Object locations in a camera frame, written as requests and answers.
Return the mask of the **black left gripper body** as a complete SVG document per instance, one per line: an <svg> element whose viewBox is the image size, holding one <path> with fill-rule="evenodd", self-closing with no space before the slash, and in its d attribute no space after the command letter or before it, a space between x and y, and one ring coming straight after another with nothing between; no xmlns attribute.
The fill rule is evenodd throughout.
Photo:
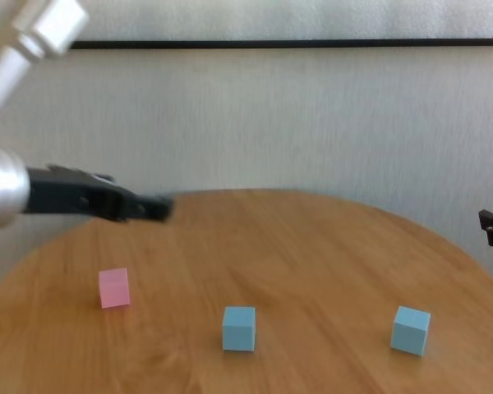
<svg viewBox="0 0 493 394"><path fill-rule="evenodd" d="M58 165L30 167L28 176L30 192L25 213L123 220L123 191L111 176Z"/></svg>

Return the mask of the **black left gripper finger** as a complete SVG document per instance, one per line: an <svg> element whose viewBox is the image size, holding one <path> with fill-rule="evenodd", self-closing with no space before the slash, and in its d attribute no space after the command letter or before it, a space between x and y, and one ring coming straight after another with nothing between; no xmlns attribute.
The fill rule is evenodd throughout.
<svg viewBox="0 0 493 394"><path fill-rule="evenodd" d="M166 222L172 215L174 200L164 196L133 195L125 202L119 221Z"/></svg>

